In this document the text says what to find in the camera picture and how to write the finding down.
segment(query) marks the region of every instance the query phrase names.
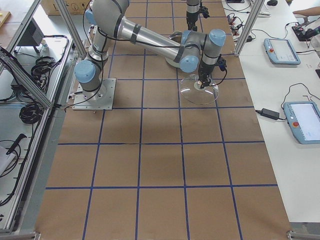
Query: clear plastic dome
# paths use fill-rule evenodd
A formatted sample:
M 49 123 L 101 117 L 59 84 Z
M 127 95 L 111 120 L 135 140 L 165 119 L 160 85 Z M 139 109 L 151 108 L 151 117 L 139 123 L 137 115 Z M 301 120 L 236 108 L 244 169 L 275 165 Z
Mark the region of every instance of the clear plastic dome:
M 216 83 L 211 79 L 210 85 Z M 179 81 L 180 94 L 189 102 L 196 105 L 207 105 L 213 103 L 219 96 L 218 86 L 206 86 L 200 88 L 199 76 L 191 74 Z

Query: metal base plate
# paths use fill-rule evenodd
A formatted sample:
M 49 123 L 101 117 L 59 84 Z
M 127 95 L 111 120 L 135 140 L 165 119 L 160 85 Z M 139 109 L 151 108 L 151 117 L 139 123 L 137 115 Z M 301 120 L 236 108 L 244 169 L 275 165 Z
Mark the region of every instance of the metal base plate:
M 106 78 L 102 80 L 102 84 L 106 88 L 106 93 L 103 97 L 98 100 L 89 100 L 85 101 L 83 94 L 78 94 L 75 96 L 73 110 L 112 110 L 114 104 L 114 95 L 116 89 L 116 79 L 115 78 Z M 82 87 L 78 86 L 77 92 L 81 92 Z

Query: cardboard box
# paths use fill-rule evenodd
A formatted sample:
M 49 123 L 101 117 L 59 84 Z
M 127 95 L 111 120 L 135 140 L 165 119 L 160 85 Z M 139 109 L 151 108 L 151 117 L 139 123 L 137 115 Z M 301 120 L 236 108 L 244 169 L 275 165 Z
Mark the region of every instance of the cardboard box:
M 90 0 L 64 0 L 64 2 L 71 15 L 82 15 Z M 60 15 L 55 0 L 42 0 L 41 6 L 48 16 Z

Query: computer mouse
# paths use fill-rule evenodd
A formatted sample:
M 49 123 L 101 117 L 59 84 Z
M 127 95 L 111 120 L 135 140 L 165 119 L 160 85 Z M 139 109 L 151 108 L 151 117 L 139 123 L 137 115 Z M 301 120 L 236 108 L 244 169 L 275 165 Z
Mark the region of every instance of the computer mouse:
M 278 1 L 277 0 L 270 0 L 266 4 L 269 6 L 276 6 L 278 4 Z

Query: cardboard floor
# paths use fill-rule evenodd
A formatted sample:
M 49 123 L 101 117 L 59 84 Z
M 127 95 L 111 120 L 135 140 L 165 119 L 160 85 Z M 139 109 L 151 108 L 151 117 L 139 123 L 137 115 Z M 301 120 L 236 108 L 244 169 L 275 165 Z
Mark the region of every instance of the cardboard floor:
M 227 33 L 219 98 L 179 95 L 186 73 L 126 42 L 109 49 L 112 111 L 68 109 L 36 231 L 44 240 L 285 240 L 290 224 L 221 2 L 198 31 Z M 160 34 L 187 28 L 180 0 L 131 1 Z M 224 76 L 218 68 L 213 77 Z

